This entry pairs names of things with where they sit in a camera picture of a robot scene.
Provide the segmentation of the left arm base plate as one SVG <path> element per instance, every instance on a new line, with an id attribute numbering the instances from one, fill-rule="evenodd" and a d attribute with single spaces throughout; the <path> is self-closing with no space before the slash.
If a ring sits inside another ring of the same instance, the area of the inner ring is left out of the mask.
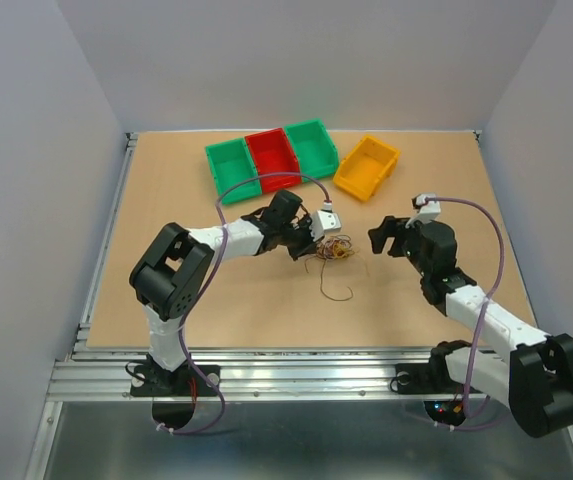
<path id="1" fill-rule="evenodd" d="M 170 372 L 154 362 L 136 361 L 125 365 L 130 377 L 130 395 L 135 398 L 155 397 L 216 397 L 214 389 L 207 385 L 186 363 Z"/>

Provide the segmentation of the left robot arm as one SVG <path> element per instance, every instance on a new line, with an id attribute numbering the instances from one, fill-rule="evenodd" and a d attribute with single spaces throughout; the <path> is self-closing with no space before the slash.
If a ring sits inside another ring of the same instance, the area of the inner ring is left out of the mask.
<path id="1" fill-rule="evenodd" d="M 187 316 L 222 262 L 258 256 L 280 246 L 297 260 L 315 252 L 332 212 L 306 211 L 303 200 L 280 190 L 270 204 L 221 226 L 165 225 L 129 277 L 149 328 L 146 360 L 127 368 L 134 397 L 175 396 L 212 383 L 196 372 L 185 341 Z"/>

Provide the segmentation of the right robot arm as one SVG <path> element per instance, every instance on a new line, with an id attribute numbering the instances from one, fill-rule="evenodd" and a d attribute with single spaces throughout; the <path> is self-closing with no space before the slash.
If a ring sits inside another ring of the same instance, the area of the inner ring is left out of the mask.
<path id="1" fill-rule="evenodd" d="M 427 302 L 473 329 L 482 320 L 482 341 L 442 341 L 427 362 L 402 364 L 391 380 L 401 395 L 453 394 L 465 385 L 505 405 L 533 438 L 573 425 L 573 337 L 550 335 L 494 301 L 457 265 L 454 230 L 439 221 L 387 216 L 368 232 L 375 254 L 407 259 L 420 275 Z"/>

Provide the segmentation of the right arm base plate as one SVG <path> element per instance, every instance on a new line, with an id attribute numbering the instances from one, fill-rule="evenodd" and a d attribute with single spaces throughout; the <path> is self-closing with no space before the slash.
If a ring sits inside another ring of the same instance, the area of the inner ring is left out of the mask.
<path id="1" fill-rule="evenodd" d="M 463 382 L 452 380 L 442 367 L 401 363 L 395 366 L 389 389 L 400 395 L 455 395 L 463 393 Z"/>

